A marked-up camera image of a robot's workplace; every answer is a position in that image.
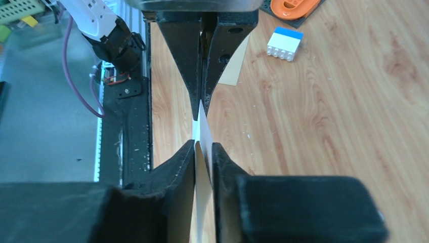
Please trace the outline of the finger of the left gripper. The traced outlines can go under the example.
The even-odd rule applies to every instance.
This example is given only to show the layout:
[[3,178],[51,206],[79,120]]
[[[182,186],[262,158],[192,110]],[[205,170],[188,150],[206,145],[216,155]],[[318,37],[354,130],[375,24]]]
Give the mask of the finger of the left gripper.
[[208,12],[203,15],[201,100],[205,113],[233,54],[255,29],[258,12]]
[[193,119],[201,100],[201,16],[194,12],[158,12],[156,21],[188,90]]

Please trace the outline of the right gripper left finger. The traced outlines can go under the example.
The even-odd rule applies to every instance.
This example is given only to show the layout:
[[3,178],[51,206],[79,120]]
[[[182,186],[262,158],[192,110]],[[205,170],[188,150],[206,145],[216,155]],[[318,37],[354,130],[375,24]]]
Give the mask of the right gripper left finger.
[[188,242],[194,141],[140,183],[1,184],[1,242]]

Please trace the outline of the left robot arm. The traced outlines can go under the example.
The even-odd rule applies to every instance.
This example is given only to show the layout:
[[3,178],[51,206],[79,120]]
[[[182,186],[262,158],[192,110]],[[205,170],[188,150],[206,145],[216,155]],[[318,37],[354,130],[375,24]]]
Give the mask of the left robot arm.
[[[207,113],[227,64],[259,21],[261,1],[128,1],[157,23],[188,90],[193,119]],[[62,1],[96,55],[131,71],[135,36],[103,1]]]

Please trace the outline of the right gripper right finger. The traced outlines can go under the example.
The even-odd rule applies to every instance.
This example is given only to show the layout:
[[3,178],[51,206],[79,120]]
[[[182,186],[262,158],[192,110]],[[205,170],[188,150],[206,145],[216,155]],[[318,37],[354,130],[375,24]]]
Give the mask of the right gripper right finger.
[[386,242],[365,185],[348,176],[253,176],[212,145],[217,242]]

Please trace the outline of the beige letter paper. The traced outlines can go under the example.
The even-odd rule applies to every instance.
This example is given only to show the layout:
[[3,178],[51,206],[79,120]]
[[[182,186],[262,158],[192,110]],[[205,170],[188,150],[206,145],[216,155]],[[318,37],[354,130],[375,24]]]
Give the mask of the beige letter paper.
[[192,213],[192,242],[216,242],[212,194],[212,137],[202,101],[192,122],[195,151],[195,193]]

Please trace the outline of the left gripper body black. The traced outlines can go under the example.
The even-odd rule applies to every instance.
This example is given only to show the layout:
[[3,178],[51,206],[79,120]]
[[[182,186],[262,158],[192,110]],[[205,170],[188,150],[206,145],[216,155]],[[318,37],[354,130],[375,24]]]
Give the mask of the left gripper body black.
[[176,12],[251,12],[263,0],[126,0],[128,5],[142,11]]

